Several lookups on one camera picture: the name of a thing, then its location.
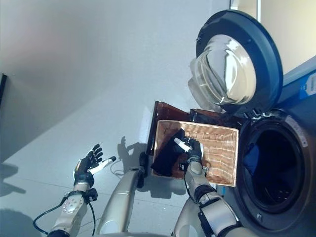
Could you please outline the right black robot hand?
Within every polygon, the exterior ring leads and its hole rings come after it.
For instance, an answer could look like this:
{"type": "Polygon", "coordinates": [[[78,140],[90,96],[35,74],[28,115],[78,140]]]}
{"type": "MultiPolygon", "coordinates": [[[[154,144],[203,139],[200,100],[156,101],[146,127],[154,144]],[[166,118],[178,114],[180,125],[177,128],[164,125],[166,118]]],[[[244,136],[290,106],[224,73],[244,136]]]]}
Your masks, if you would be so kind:
{"type": "Polygon", "coordinates": [[[175,151],[180,154],[187,154],[188,159],[201,160],[203,157],[203,145],[196,139],[185,137],[183,140],[174,138],[175,151]]]}

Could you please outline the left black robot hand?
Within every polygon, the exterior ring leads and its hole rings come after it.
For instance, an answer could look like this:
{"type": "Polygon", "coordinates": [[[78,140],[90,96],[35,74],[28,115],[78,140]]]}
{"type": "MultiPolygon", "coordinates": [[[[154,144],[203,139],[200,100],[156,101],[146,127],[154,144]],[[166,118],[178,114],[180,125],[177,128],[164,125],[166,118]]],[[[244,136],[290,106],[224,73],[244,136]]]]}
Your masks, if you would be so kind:
{"type": "Polygon", "coordinates": [[[84,158],[78,160],[74,171],[74,190],[86,191],[94,185],[94,175],[117,160],[115,156],[103,159],[100,144],[93,146],[84,158]]]}

